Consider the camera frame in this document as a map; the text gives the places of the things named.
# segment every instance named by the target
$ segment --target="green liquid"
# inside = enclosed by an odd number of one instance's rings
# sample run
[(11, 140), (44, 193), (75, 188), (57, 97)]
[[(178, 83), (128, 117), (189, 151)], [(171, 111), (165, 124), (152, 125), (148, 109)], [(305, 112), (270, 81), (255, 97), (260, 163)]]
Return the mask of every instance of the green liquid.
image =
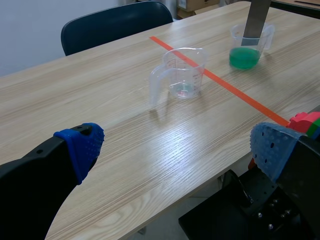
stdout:
[(248, 47), (236, 47), (231, 49), (230, 65), (238, 69), (250, 69), (257, 65), (260, 58), (259, 51)]

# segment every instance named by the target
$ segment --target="wooden table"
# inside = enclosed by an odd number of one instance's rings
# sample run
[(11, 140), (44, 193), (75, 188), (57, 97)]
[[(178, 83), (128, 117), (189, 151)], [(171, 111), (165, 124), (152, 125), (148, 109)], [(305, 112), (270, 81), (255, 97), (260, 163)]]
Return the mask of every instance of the wooden table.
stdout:
[(202, 47), (209, 71), (282, 117), (320, 103), (320, 22), (270, 9), (272, 48), (248, 71), (229, 66), (230, 33), (244, 23), (238, 2), (0, 79), (0, 163), (24, 156), (55, 131), (85, 122), (105, 129), (101, 155), (67, 198), (48, 240), (113, 240), (227, 171), (250, 151), (250, 130), (268, 119), (204, 77), (201, 95), (164, 89), (148, 104), (148, 77), (166, 52), (149, 39)]

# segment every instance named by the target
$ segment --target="orange tape line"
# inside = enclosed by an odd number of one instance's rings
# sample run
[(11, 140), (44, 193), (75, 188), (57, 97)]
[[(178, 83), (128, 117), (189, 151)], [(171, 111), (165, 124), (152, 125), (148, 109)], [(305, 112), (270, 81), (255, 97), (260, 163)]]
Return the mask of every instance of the orange tape line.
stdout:
[[(151, 40), (159, 44), (161, 47), (167, 49), (168, 51), (173, 50), (171, 46), (166, 44), (165, 42), (161, 41), (159, 38), (155, 36), (150, 37)], [(186, 57), (179, 51), (175, 51), (174, 54), (179, 57), (180, 59), (184, 60), (187, 64), (189, 64), (191, 67), (197, 67), (198, 64), (191, 60), (190, 58)], [(207, 69), (204, 70), (204, 75), (206, 75), (208, 78), (212, 79), (215, 81), (217, 84), (220, 86), (224, 87), (227, 89), (229, 92), (233, 93), (237, 97), (241, 98), (243, 101), (245, 101), (247, 104), (251, 105), (255, 109), (257, 109), (259, 112), (262, 114), (266, 115), (268, 118), (272, 119), (276, 123), (282, 125), (282, 126), (287, 126), (289, 123), (287, 120), (285, 120), (283, 117), (279, 116), (275, 112), (271, 111), (269, 108), (265, 107), (261, 103), (257, 102), (253, 98), (249, 97), (247, 94), (244, 92), (240, 91), (236, 87), (232, 86), (231, 84), (227, 83), (226, 81), (222, 80), (220, 77), (217, 75), (213, 74), (212, 72), (208, 71)]]

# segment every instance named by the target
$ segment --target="chair backrest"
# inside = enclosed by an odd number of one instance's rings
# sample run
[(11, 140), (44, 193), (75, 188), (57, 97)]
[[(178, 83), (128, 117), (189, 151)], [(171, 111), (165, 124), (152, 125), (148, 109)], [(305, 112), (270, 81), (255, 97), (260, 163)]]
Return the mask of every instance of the chair backrest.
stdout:
[(143, 1), (110, 8), (68, 22), (61, 31), (66, 56), (172, 23), (160, 2)]

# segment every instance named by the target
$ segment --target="measuring cup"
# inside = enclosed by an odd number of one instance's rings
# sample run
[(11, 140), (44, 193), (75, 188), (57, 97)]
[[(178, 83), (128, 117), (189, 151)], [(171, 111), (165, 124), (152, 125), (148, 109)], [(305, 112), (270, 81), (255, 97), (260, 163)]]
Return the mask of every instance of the measuring cup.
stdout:
[(238, 24), (231, 28), (232, 48), (229, 62), (238, 69), (250, 69), (257, 65), (263, 50), (271, 47), (275, 33), (275, 26), (265, 23), (259, 38), (244, 37), (245, 24)]
[(155, 106), (160, 92), (160, 83), (169, 79), (169, 91), (178, 99), (196, 97), (200, 91), (207, 54), (202, 48), (177, 48), (162, 57), (149, 77), (150, 103)]

